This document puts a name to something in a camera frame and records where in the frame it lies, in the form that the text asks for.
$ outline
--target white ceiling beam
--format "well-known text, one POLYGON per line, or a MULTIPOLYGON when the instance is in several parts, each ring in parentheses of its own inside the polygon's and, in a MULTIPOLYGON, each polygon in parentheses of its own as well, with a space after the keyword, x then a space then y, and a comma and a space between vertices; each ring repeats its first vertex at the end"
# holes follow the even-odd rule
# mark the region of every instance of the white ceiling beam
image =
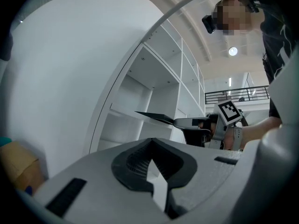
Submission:
MULTIPOLYGON (((178 0, 169 0, 171 1, 174 5, 177 4, 179 1, 178 0)), ((188 20, 188 22, 191 24, 193 30, 195 31, 195 34, 198 36, 198 39, 201 41, 205 54, 208 58, 208 61, 211 62, 212 61, 212 55, 210 53, 209 47, 206 43, 206 40, 204 39, 201 30, 199 29, 199 27, 196 24, 196 21, 192 18, 192 16, 190 15, 190 13, 185 9, 185 8, 181 8, 181 12, 183 13, 182 15, 184 15, 184 17, 188 20)))

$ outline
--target white curved panel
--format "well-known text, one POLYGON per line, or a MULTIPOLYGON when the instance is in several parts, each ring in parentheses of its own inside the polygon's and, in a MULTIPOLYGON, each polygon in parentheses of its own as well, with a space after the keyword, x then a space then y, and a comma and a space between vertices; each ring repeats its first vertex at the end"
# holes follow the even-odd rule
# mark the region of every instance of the white curved panel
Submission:
POLYGON ((149 0, 52 0, 13 32, 4 134, 33 150, 44 174, 82 156, 113 82, 162 15, 149 0))

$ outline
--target white shelf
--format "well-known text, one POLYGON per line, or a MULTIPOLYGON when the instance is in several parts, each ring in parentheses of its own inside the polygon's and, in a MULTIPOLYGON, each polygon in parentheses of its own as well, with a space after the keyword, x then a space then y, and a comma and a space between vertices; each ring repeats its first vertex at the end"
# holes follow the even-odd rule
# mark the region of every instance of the white shelf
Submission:
POLYGON ((182 74, 182 52, 178 52, 177 54, 171 56, 165 63, 175 72, 178 78, 181 78, 182 74))
POLYGON ((178 102, 179 84, 153 91, 147 112, 174 118, 178 102))
POLYGON ((113 98, 98 150, 153 137, 185 143, 181 130, 136 111, 172 119, 205 116, 202 74, 171 23, 165 21, 142 46, 113 98))
POLYGON ((183 54, 183 59, 182 59, 182 82, 183 83, 189 83, 189 82, 198 82, 198 78, 195 74, 194 69, 190 65, 188 59, 186 56, 183 54))
POLYGON ((150 89, 126 75, 117 91, 114 103, 134 111, 146 112, 151 94, 150 89))
POLYGON ((164 60, 181 52, 181 47, 174 41, 169 33, 161 26, 146 41, 164 60))
POLYGON ((190 51, 189 47, 187 46, 187 44, 185 43, 185 41, 183 40, 183 53, 186 56, 187 60, 189 61, 189 63, 191 64, 195 74, 197 77, 198 76, 198 68, 197 68, 197 62, 192 54, 192 52, 190 51))
POLYGON ((138 140, 142 123, 142 120, 110 112, 105 121, 100 139, 116 143, 136 141, 138 140))
POLYGON ((205 92, 203 90, 203 88, 201 87, 201 85, 199 86, 200 88, 200 107, 202 109, 203 112, 205 112, 205 107, 206 107, 206 97, 205 97, 205 92))
POLYGON ((199 104, 199 81, 186 56, 183 55, 182 82, 199 104))
POLYGON ((171 129, 163 128, 160 126, 156 126, 153 124, 143 123, 139 139, 147 139, 147 138, 162 138, 162 139, 170 139, 171 129))
MULTIPOLYGON (((175 119, 186 118, 186 114, 181 112, 179 109, 176 111, 175 119)), ((173 127, 171 132, 171 140, 179 143, 186 143, 184 139, 183 131, 173 127)))
POLYGON ((200 84, 201 84, 203 90, 205 91, 204 77, 203 77, 203 75, 202 75, 202 73, 201 73, 201 70, 200 70, 199 66, 198 66, 198 74, 199 74, 199 82, 200 82, 200 84))
POLYGON ((145 46, 134 60, 128 75, 150 90, 178 84, 166 65, 145 46))
POLYGON ((172 39, 176 42, 176 44, 181 48, 182 47, 182 37, 178 33, 178 31, 174 28, 174 26, 170 23, 170 21, 167 19, 165 22, 161 25, 168 34, 172 37, 172 39))
POLYGON ((202 117, 199 105, 183 83, 180 87, 178 109, 187 114, 188 117, 202 117))
POLYGON ((105 149, 112 148, 112 147, 116 147, 116 146, 119 146, 121 144, 122 143, 112 142, 112 141, 107 141, 107 140, 100 140, 99 141, 98 151, 105 150, 105 149))
POLYGON ((168 124, 165 124, 163 122, 151 119, 147 116, 136 113, 133 110, 122 107, 121 105, 118 105, 118 104, 115 104, 115 103, 112 103, 110 111, 115 112, 115 113, 119 113, 119 114, 122 114, 122 115, 126 115, 126 116, 129 116, 129 117, 134 118, 134 119, 142 120, 143 122, 148 123, 148 124, 160 126, 160 127, 167 128, 167 129, 172 129, 172 125, 168 125, 168 124))

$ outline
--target railing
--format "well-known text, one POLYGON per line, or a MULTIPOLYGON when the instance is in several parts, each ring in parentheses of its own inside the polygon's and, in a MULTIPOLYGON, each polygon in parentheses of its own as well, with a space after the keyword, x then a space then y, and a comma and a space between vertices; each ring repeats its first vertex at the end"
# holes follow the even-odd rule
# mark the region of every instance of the railing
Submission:
POLYGON ((270 99, 268 85, 205 93, 206 105, 231 99, 234 102, 270 99))

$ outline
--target black slot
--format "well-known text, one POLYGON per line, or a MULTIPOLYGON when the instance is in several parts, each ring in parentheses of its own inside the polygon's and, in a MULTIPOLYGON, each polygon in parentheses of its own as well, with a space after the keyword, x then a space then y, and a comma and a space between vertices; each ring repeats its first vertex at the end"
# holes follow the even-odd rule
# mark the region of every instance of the black slot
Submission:
POLYGON ((238 160, 237 159, 229 159, 229 158, 225 158, 225 157, 216 157, 214 159, 215 161, 218 161, 218 162, 223 162, 223 163, 227 163, 227 164, 231 164, 231 165, 236 165, 238 160))
POLYGON ((46 206, 46 209, 55 215, 62 217, 74 202, 85 184, 85 180, 74 178, 46 206))

